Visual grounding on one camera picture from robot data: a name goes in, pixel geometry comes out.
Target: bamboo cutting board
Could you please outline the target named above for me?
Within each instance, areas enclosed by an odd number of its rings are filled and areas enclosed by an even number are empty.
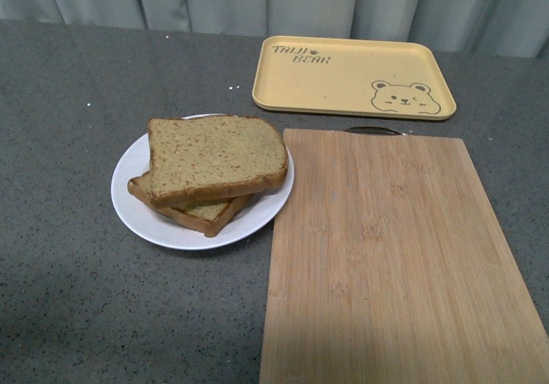
[[[549,382],[549,338],[463,141],[284,139],[262,384]]]

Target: bread slice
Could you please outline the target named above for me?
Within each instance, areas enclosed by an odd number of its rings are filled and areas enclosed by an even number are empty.
[[[131,178],[128,181],[128,191],[157,213],[174,219],[184,227],[199,231],[206,237],[217,236],[252,196],[249,194],[224,200],[197,201],[179,207],[154,208],[148,195],[150,191],[148,172],[140,177]]]
[[[256,193],[286,179],[282,136],[259,117],[151,118],[148,141],[156,208]]]

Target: bear face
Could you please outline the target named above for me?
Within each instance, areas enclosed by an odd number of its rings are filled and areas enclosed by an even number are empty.
[[[407,114],[437,114],[440,104],[430,95],[426,84],[415,82],[409,86],[391,85],[386,81],[374,81],[371,84],[376,94],[371,103],[380,111]]]

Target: countertop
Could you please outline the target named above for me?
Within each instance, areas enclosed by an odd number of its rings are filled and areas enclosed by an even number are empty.
[[[462,138],[549,327],[549,60],[435,52],[443,122],[265,111],[262,39],[0,21],[0,380],[257,382],[273,221],[207,251],[153,245],[111,200],[150,117]]]

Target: gray curtain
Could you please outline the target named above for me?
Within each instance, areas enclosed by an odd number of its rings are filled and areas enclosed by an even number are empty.
[[[0,0],[0,18],[199,33],[410,41],[549,54],[549,0]]]

